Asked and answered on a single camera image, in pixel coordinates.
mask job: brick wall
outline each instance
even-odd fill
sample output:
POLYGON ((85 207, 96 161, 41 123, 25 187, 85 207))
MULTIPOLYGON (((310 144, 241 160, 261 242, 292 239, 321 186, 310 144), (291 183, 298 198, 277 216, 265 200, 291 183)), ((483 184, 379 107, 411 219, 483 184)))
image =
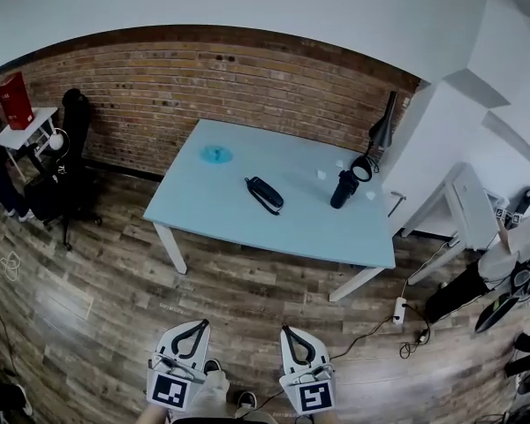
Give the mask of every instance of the brick wall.
POLYGON ((419 80, 329 44, 217 26, 95 34, 22 57, 34 106, 62 108, 77 87, 95 108, 85 157, 164 173, 200 118, 289 133, 354 150, 390 90, 396 120, 419 80))

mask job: tabletop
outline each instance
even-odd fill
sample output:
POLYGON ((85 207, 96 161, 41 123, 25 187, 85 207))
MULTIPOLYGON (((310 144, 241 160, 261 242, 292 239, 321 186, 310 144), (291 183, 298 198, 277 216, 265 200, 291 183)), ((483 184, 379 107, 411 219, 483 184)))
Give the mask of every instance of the tabletop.
POLYGON ((341 209, 329 200, 358 153, 318 141, 202 119, 170 166, 144 218, 171 228, 281 253, 369 267, 395 258, 378 175, 341 209), (204 160, 208 146, 231 152, 204 160), (318 170, 325 173, 320 179, 318 170), (247 191, 258 176, 284 199, 271 215, 247 191))
POLYGON ((32 108, 34 111, 34 120, 23 131, 14 131, 7 125, 0 132, 0 146, 10 149, 20 149, 24 143, 39 129, 53 114, 57 111, 57 107, 36 107, 32 108))

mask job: red box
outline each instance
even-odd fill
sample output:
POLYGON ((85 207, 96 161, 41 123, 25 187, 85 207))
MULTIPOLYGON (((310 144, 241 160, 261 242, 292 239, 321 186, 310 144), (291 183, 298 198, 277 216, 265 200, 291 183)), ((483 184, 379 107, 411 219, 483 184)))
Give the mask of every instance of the red box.
POLYGON ((8 76, 0 85, 0 103, 12 130, 23 131, 34 120, 21 72, 8 76))

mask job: black thermos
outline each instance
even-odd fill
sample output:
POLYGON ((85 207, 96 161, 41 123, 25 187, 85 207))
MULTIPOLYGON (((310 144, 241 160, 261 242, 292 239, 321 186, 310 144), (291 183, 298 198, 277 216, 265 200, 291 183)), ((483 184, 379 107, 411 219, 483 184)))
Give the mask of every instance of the black thermos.
POLYGON ((339 184, 329 201, 332 208, 341 208, 350 196, 357 190, 359 180, 351 171, 342 171, 339 173, 339 184))

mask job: black pants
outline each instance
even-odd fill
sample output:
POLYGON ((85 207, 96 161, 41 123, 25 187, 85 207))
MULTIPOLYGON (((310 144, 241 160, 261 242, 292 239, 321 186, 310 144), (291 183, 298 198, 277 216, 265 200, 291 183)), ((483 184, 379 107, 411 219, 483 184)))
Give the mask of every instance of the black pants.
POLYGON ((426 318, 430 323, 437 322, 465 303, 469 303, 488 292, 487 285, 479 276, 476 261, 469 264, 466 271, 428 299, 426 318))
MULTIPOLYGON (((517 337, 516 341, 514 341, 514 348, 522 352, 530 353, 530 336, 524 333, 521 334, 519 337, 517 337)), ((508 377, 516 375, 516 374, 520 374, 522 372, 529 371, 529 370, 530 370, 530 355, 520 360, 516 360, 511 363, 508 363, 504 367, 504 372, 506 373, 508 377)))
POLYGON ((6 165, 0 161, 0 203, 8 212, 14 209, 18 215, 24 216, 29 210, 25 198, 18 193, 18 190, 11 182, 6 165))
POLYGON ((18 386, 0 383, 0 412, 21 410, 24 406, 26 406, 26 398, 18 386))

